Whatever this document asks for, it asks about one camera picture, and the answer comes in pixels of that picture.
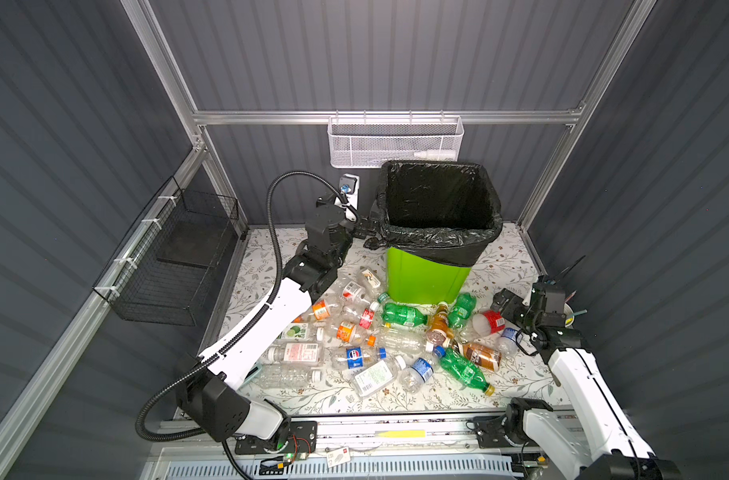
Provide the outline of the red white round bottle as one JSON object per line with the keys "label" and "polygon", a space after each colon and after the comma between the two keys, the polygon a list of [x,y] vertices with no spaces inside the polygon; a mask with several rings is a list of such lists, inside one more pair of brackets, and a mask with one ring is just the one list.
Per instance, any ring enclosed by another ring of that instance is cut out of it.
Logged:
{"label": "red white round bottle", "polygon": [[500,333],[506,328],[506,320],[496,311],[486,310],[473,315],[472,330],[476,336],[487,337]]}

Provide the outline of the clear bottle red white label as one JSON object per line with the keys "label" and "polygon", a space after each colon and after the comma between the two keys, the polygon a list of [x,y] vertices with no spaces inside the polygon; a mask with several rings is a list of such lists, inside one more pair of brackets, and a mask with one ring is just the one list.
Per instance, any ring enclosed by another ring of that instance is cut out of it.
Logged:
{"label": "clear bottle red white label", "polygon": [[364,285],[350,280],[342,286],[342,302],[350,306],[364,305],[364,307],[369,307],[373,300]]}

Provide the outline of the clear bottle blue label front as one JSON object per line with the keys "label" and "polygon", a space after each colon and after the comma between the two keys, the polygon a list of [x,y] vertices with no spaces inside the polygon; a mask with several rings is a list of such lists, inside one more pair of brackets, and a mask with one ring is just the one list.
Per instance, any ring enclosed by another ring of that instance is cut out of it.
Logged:
{"label": "clear bottle blue label front", "polygon": [[400,382],[406,392],[415,394],[433,378],[434,374],[435,370],[432,362],[426,357],[419,357],[403,371]]}

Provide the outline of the clear bottle blue label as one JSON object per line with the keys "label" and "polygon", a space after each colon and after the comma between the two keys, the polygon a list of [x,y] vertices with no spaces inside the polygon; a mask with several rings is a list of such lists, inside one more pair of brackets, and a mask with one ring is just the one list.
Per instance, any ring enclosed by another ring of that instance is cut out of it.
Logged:
{"label": "clear bottle blue label", "polygon": [[507,327],[501,332],[500,337],[496,341],[496,348],[502,356],[510,358],[516,356],[520,351],[517,342],[518,333],[518,330],[512,327]]}
{"label": "clear bottle blue label", "polygon": [[435,370],[432,362],[426,357],[419,357],[403,371],[400,382],[406,392],[415,394],[433,378],[434,374]]}

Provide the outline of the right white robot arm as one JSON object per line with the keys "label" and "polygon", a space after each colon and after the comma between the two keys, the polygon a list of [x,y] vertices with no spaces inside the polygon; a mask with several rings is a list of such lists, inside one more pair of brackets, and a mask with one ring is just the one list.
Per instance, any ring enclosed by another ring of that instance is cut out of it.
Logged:
{"label": "right white robot arm", "polygon": [[538,445],[567,479],[681,479],[680,469],[660,458],[640,436],[604,380],[583,334],[566,326],[566,293],[540,277],[524,300],[503,289],[492,310],[530,339],[568,394],[587,443],[580,444],[547,402],[515,398],[502,422],[510,443]]}

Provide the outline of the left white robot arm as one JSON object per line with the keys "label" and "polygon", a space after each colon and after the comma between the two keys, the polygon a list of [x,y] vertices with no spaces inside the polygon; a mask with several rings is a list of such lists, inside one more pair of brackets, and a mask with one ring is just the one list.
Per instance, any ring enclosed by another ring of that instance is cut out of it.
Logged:
{"label": "left white robot arm", "polygon": [[344,206],[321,203],[306,222],[304,247],[280,270],[276,297],[266,296],[226,336],[202,352],[214,362],[174,388],[178,407],[216,442],[248,435],[281,444],[290,417],[268,401],[238,393],[246,376],[290,322],[312,307],[338,278],[352,246],[354,221]]}

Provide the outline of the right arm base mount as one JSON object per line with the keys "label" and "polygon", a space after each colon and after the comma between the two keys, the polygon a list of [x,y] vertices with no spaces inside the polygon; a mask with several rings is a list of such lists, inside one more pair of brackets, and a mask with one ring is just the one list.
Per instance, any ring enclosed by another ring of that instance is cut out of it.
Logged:
{"label": "right arm base mount", "polygon": [[507,418],[504,415],[476,416],[472,419],[472,424],[480,448],[515,448],[524,445],[508,428]]}

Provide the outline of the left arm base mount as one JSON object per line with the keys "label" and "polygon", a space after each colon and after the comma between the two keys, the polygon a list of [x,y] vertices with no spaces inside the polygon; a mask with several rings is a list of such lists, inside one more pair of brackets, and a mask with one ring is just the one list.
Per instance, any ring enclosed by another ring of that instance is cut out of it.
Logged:
{"label": "left arm base mount", "polygon": [[292,420],[284,422],[280,430],[267,440],[252,435],[236,436],[236,455],[311,454],[316,451],[318,422]]}

